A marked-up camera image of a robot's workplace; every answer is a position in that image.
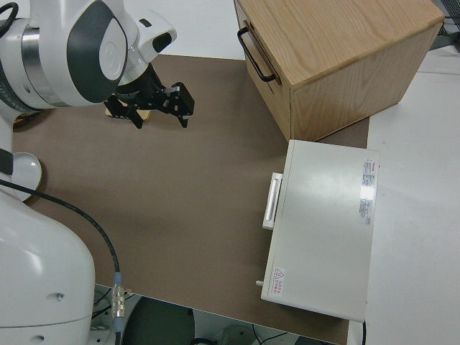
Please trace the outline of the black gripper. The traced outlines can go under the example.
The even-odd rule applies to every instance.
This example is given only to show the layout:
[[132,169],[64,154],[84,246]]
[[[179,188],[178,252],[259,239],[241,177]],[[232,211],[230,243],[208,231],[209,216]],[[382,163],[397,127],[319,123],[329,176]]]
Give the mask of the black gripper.
[[[188,120],[194,113],[195,101],[184,83],[177,82],[172,88],[173,114],[180,125],[187,128]],[[140,77],[117,86],[103,104],[113,117],[129,119],[137,129],[141,129],[144,120],[137,110],[159,110],[171,114],[171,110],[165,106],[165,89],[153,66],[148,64]]]

